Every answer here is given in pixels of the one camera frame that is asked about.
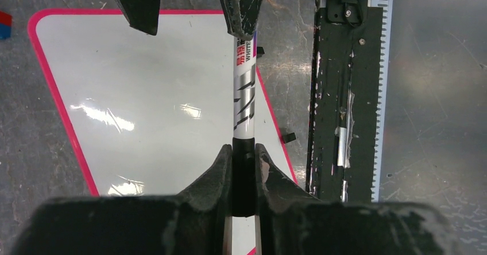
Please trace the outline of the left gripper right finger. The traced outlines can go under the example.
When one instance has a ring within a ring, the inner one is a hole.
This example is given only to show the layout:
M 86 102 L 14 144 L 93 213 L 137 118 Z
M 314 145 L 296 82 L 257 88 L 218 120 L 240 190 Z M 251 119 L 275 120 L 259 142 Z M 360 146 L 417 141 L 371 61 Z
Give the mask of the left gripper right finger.
M 257 254 L 461 254 L 448 220 L 421 203 L 323 202 L 256 155 Z

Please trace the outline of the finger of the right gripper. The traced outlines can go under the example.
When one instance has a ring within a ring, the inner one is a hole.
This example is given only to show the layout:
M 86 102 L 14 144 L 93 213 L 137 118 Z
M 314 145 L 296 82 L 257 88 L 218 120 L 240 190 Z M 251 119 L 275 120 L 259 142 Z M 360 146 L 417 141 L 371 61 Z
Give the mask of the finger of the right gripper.
M 257 27 L 262 0 L 220 0 L 230 35 L 251 40 Z
M 160 0 L 115 0 L 130 27 L 151 36 L 158 31 Z

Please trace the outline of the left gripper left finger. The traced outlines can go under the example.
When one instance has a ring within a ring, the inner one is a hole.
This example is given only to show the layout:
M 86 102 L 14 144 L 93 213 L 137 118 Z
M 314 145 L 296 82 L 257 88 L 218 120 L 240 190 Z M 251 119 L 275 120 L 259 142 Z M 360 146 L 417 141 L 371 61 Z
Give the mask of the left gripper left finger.
M 230 254 L 232 148 L 176 195 L 54 198 L 13 254 Z

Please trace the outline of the pink framed whiteboard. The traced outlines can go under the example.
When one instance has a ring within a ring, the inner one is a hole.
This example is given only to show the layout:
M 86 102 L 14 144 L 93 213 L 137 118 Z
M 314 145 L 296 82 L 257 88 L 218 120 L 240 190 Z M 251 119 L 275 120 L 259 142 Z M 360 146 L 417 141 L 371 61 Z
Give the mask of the pink framed whiteboard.
M 117 10 L 50 9 L 28 33 L 91 197 L 176 195 L 233 139 L 234 37 L 216 10 L 159 11 L 155 36 Z M 256 64 L 255 147 L 295 182 Z M 256 252 L 232 214 L 232 251 Z

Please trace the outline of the white whiteboard marker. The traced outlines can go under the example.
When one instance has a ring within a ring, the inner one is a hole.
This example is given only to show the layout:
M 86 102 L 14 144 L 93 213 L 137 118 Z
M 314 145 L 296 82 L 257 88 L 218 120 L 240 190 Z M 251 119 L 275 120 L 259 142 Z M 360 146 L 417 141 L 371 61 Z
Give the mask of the white whiteboard marker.
M 232 214 L 250 217 L 255 212 L 255 103 L 256 35 L 234 39 L 233 65 L 233 193 Z

